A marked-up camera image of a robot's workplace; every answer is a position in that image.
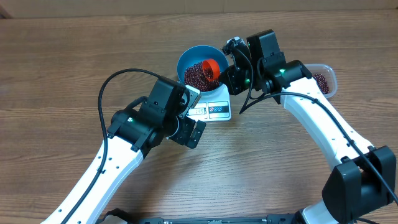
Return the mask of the red measuring scoop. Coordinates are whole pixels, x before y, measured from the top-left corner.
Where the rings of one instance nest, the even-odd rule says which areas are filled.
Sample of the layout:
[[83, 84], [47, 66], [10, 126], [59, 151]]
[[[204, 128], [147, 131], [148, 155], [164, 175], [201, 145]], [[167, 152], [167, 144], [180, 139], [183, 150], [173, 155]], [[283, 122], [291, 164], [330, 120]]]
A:
[[217, 80], [221, 75], [220, 66], [218, 65], [217, 61], [212, 58], [202, 61], [201, 69], [205, 78], [209, 82]]

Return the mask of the blue bowl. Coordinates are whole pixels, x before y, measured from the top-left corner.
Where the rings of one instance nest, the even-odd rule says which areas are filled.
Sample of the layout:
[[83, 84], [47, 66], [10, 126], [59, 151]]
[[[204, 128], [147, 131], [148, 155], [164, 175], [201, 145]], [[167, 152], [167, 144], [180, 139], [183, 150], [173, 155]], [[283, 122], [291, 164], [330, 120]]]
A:
[[197, 45], [186, 50], [179, 58], [177, 63], [178, 79], [184, 83], [184, 74], [186, 69], [196, 63], [202, 63], [202, 61], [209, 58], [217, 61], [221, 72], [225, 71], [229, 67], [228, 61], [222, 51], [209, 45]]

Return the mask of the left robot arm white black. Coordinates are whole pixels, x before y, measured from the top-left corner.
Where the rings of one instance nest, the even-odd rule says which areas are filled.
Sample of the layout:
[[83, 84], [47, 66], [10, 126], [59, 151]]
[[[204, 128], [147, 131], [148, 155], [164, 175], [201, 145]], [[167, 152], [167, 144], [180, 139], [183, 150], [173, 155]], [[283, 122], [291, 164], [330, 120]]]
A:
[[200, 90], [160, 77], [142, 96], [112, 117], [96, 158], [45, 223], [96, 223], [114, 193], [162, 140], [195, 148], [206, 124], [187, 116]]

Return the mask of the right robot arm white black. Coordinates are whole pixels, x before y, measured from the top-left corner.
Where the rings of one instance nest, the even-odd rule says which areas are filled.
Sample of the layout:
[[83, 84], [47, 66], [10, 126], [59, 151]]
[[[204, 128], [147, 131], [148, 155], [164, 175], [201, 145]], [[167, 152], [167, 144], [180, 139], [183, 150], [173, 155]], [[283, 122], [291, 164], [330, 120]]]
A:
[[[222, 52], [233, 64], [220, 80], [230, 95], [248, 93], [243, 109], [275, 99], [300, 121], [330, 166], [322, 199], [299, 210], [292, 223], [354, 223], [397, 202], [395, 154], [387, 146], [374, 147], [344, 120], [310, 70], [299, 60], [286, 61], [274, 31], [232, 38]], [[250, 95], [254, 90], [258, 97]]]

